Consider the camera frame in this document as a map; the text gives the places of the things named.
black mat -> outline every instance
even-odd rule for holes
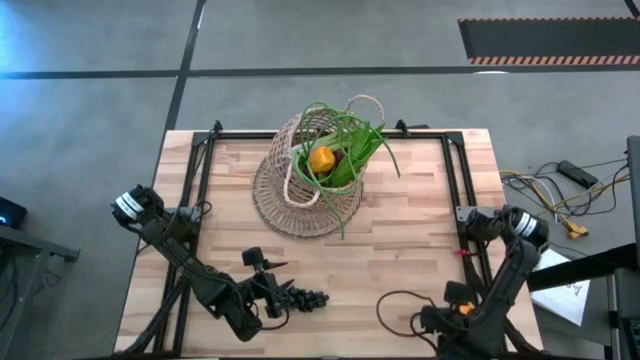
[[[458,23],[472,64],[640,64],[640,21],[635,18],[461,19]]]

butcher block tabletop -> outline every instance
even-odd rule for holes
[[[505,198],[488,130],[453,131],[464,134],[478,206],[502,207]],[[175,207],[181,196],[192,136],[193,131],[167,133],[154,184],[166,207]],[[362,204],[347,224],[344,240],[340,232],[320,239],[292,239],[263,223],[251,200],[251,184],[269,140],[216,140],[214,144],[207,193],[213,208],[203,217],[200,260],[240,281],[253,275],[253,269],[243,266],[241,252],[259,246],[270,261],[289,262],[273,270],[280,283],[295,279],[296,287],[323,291],[331,299],[325,308],[312,313],[293,310],[283,328],[261,331],[243,343],[224,319],[215,320],[191,296],[182,356],[434,355],[424,341],[385,330],[376,318],[375,305],[388,291],[411,290],[445,306],[447,281],[464,282],[462,262],[455,254],[459,243],[440,141],[389,140],[400,179],[384,148],[374,154],[364,175]],[[466,205],[455,147],[452,152],[460,198]],[[192,199],[199,179],[196,175]],[[495,275],[504,258],[504,245],[500,240],[491,242],[488,253]],[[115,350],[132,344],[158,309],[167,266],[151,247],[137,257]],[[284,320],[266,318],[262,300],[258,305],[265,326]],[[409,318],[423,305],[425,301],[408,295],[392,295],[383,301],[381,315],[390,327],[410,332]],[[176,313],[177,305],[169,320],[167,350],[172,345]],[[532,345],[542,348],[526,285],[509,319]]]

woven basket base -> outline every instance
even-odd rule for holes
[[[340,222],[324,201],[306,209],[288,205],[282,195],[282,185],[278,186],[278,181],[271,178],[272,174],[274,172],[263,160],[253,182],[252,194],[256,210],[269,227],[282,234],[305,239],[325,236],[340,229]],[[340,201],[332,202],[345,224],[358,210],[362,193],[360,184],[353,194],[339,195]]]

concrete floor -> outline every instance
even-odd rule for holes
[[[195,4],[0,1],[0,71],[178,69]],[[466,66],[457,18],[627,15],[619,0],[209,0],[192,68]],[[72,266],[52,264],[63,281],[37,299],[16,357],[111,352],[136,239],[109,204],[150,184],[174,86],[173,78],[0,80],[0,196],[30,210],[27,231],[82,249]],[[625,138],[640,134],[640,72],[189,79],[176,127],[276,128],[312,100],[342,106],[359,93],[376,96],[393,122],[488,128],[503,169],[621,158]],[[617,190],[616,211],[581,220],[590,237],[569,242],[553,226],[552,241],[584,253],[632,241],[628,184]],[[517,193],[507,198],[537,209]],[[608,208],[603,198],[597,209]],[[600,346],[558,338],[558,320],[538,315],[551,352],[602,356]]]

white paper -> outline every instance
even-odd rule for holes
[[[540,262],[538,262],[534,271],[568,261],[569,259],[566,257],[548,249],[542,254]],[[536,291],[531,293],[531,300],[534,304],[580,326],[582,325],[584,307],[587,303],[589,283],[590,280],[584,280],[569,285]]]

